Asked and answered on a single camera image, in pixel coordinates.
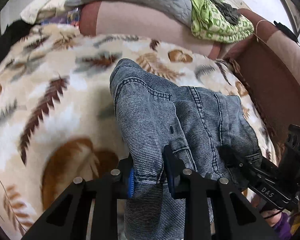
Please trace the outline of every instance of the black cloth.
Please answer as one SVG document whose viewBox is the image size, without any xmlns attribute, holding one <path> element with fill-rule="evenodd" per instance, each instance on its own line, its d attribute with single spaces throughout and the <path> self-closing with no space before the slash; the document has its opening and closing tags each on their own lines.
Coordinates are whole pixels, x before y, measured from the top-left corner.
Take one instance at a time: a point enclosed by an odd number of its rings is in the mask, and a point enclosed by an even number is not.
<svg viewBox="0 0 300 240">
<path fill-rule="evenodd" d="M 23 20 L 17 20 L 7 26 L 6 31 L 0 37 L 0 63 L 9 53 L 11 46 L 27 36 L 33 26 Z"/>
<path fill-rule="evenodd" d="M 274 25 L 294 42 L 299 43 L 297 36 L 286 25 L 276 21 L 274 21 Z"/>
<path fill-rule="evenodd" d="M 226 19 L 227 22 L 231 23 L 232 25 L 237 25 L 239 22 L 239 17 L 241 14 L 238 12 L 237 9 L 232 8 L 230 4 L 221 2 L 220 0 L 210 0 L 214 3 L 223 17 Z"/>
</svg>

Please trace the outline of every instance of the fleece blanket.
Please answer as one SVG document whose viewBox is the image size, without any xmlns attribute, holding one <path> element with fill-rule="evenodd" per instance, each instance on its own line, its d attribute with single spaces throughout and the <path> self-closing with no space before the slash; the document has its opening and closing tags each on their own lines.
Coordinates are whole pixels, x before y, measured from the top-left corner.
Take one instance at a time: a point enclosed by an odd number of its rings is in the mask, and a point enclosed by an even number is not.
<svg viewBox="0 0 300 240">
<path fill-rule="evenodd" d="M 121 58 L 179 86 L 238 96 L 263 156 L 276 163 L 247 90 L 224 61 L 145 37 L 84 37 L 70 25 L 35 26 L 0 64 L 0 226 L 11 240 L 19 240 L 73 178 L 98 178 L 128 156 L 109 90 Z"/>
</svg>

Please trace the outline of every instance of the hand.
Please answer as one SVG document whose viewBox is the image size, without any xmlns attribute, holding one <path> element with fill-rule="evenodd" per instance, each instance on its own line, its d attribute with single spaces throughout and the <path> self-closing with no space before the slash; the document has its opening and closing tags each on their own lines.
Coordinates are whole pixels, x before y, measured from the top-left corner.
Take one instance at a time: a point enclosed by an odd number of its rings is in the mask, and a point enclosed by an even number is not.
<svg viewBox="0 0 300 240">
<path fill-rule="evenodd" d="M 278 213 L 279 210 L 274 209 L 274 210 L 269 210 L 269 211 L 263 211 L 261 213 L 262 217 L 268 217 L 271 216 L 273 214 Z M 269 226 L 273 227 L 276 223 L 279 222 L 279 220 L 281 219 L 282 213 L 280 212 L 279 214 L 275 215 L 274 217 L 268 218 L 266 219 L 266 222 L 268 223 Z"/>
</svg>

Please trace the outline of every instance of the bed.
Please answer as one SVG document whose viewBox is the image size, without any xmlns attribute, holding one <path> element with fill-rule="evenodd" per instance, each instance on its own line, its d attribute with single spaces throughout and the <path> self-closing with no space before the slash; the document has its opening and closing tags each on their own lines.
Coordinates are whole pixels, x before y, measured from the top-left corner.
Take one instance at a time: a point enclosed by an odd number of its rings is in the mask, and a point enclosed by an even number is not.
<svg viewBox="0 0 300 240">
<path fill-rule="evenodd" d="M 300 48 L 252 11 L 241 13 L 258 41 L 198 42 L 159 11 L 115 1 L 83 8 L 83 35 L 49 25 L 20 40 L 0 64 L 0 227 L 7 237 L 20 239 L 74 177 L 99 177 L 126 157 L 109 93 L 123 57 L 179 86 L 239 96 L 263 156 L 277 164 L 288 125 L 300 125 Z"/>
</svg>

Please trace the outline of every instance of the picture frame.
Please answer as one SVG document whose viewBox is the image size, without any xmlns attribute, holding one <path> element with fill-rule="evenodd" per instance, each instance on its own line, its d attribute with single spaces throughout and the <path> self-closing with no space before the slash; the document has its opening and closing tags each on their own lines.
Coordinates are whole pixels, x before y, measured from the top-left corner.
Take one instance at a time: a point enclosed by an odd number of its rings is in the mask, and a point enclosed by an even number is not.
<svg viewBox="0 0 300 240">
<path fill-rule="evenodd" d="M 287 12 L 293 33 L 298 37 L 300 34 L 300 12 L 291 0 L 280 0 Z"/>
</svg>

